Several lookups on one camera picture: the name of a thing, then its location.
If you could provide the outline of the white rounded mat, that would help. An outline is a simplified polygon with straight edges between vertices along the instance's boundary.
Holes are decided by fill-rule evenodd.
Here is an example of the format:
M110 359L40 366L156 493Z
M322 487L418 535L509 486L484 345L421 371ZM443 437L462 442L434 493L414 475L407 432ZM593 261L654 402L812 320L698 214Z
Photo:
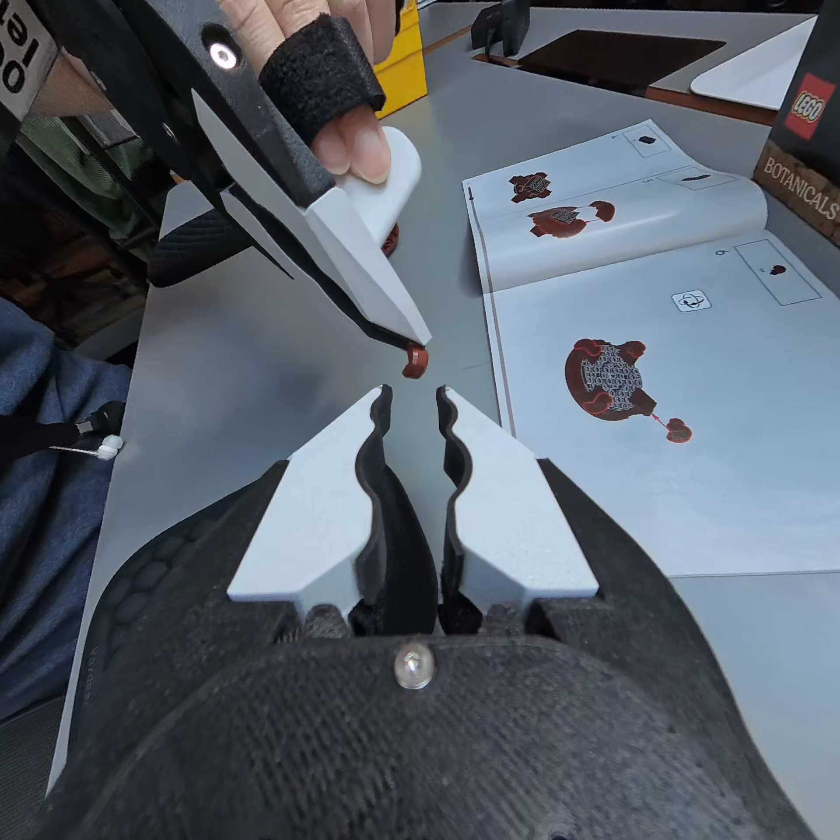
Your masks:
M779 111L817 16L700 74L690 92L705 98Z

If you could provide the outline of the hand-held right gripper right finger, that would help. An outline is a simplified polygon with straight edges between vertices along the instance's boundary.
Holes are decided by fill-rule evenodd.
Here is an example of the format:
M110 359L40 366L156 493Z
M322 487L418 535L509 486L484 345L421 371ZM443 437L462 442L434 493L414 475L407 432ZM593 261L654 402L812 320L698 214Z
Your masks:
M485 616L539 599L592 598L599 584L536 455L450 387L437 389L448 500L441 588Z

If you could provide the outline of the black printed cardboard box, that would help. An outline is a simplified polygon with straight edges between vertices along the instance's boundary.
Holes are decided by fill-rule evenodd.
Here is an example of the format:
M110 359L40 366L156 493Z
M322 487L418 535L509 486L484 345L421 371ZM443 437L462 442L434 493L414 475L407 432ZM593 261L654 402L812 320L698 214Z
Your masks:
M752 179L839 246L839 2L815 20Z

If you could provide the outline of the white drawstring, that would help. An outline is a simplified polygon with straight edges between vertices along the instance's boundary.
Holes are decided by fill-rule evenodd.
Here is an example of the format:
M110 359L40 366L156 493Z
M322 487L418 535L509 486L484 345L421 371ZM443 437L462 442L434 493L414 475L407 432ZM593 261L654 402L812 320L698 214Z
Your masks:
M87 448L78 448L78 447L67 447L67 446L49 446L48 449L51 449L56 452L61 453L68 453L73 455L84 455L95 458L100 461L111 461L115 459L122 447L124 441L123 438L119 435L109 435L106 436L100 443L100 445L95 449L87 449Z

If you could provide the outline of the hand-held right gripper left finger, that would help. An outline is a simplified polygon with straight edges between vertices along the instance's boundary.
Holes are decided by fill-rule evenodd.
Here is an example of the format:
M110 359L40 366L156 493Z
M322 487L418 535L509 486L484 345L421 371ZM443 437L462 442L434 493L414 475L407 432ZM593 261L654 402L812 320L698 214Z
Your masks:
M378 385L280 463L227 587L232 602L335 607L362 634L431 634L438 579L414 506L386 463L393 392Z

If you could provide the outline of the brick instruction booklet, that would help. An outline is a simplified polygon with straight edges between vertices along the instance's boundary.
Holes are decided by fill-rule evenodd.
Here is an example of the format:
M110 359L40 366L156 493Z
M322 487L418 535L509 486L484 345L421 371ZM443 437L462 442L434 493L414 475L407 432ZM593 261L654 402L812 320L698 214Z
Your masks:
M500 420L667 576L838 571L838 299L648 119L462 182Z

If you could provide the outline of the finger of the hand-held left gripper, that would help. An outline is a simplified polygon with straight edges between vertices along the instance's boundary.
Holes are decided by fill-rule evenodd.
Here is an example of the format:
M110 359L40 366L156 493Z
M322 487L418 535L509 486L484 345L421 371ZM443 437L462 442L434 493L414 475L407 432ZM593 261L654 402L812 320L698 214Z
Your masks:
M244 190L283 223L367 319L426 345L432 335L424 318L347 192L333 185L309 207L299 207L197 92L193 103L201 128L234 178L229 191Z
M307 281L351 320L369 338L405 349L405 338L366 318L350 295L321 269L314 258L287 227L264 207L254 202L242 189L224 190L219 194L226 215L236 222L254 241L258 250L269 258L289 278Z

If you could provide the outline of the black honeycomb pad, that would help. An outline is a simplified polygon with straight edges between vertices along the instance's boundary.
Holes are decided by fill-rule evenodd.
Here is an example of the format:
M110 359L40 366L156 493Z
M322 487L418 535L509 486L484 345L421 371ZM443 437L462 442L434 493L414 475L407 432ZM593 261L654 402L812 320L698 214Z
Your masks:
M125 638L176 568L195 551L231 506L223 499L163 531L130 556L116 571L92 614L85 666L107 667Z

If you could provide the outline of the black power adapter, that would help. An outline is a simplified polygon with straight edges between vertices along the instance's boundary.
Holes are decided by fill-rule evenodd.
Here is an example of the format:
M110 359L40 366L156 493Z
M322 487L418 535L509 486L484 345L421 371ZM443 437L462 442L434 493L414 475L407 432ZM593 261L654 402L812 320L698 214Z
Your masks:
M508 57L508 11L504 3L495 3L482 9L470 28L470 46L473 50L489 52L495 44L501 44L502 55Z

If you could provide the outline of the yellow box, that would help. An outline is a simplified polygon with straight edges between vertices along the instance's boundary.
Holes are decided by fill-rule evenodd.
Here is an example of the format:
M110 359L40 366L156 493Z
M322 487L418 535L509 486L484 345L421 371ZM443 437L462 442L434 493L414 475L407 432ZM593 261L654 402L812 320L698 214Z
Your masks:
M401 27L391 54L374 67L385 93L385 105L376 113L379 119L427 95L424 45L416 1L405 2L399 21Z

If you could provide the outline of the person's blue hoodie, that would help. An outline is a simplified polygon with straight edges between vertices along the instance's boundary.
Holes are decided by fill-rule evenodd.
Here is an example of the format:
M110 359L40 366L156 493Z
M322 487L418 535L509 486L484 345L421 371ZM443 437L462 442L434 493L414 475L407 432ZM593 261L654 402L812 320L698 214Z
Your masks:
M70 677L131 370L63 350L1 304L1 719L62 693Z

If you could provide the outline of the person's left hand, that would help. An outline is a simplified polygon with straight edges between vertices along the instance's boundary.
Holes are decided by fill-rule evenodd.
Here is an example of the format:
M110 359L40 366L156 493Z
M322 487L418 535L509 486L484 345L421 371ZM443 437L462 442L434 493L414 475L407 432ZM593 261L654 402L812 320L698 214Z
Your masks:
M219 1L248 62L259 74L280 45L321 16L350 24L371 66L387 58L397 32L398 2L389 1ZM332 175L351 172L381 184L392 155L375 109L360 103L326 122L308 142L310 151Z

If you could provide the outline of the black quilted cushion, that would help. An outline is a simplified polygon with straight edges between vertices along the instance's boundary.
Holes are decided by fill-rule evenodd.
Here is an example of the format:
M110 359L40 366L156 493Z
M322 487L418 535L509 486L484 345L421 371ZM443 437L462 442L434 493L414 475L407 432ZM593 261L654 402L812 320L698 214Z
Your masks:
M173 287L254 245L246 231L211 208L159 240L148 264L148 281L155 288Z

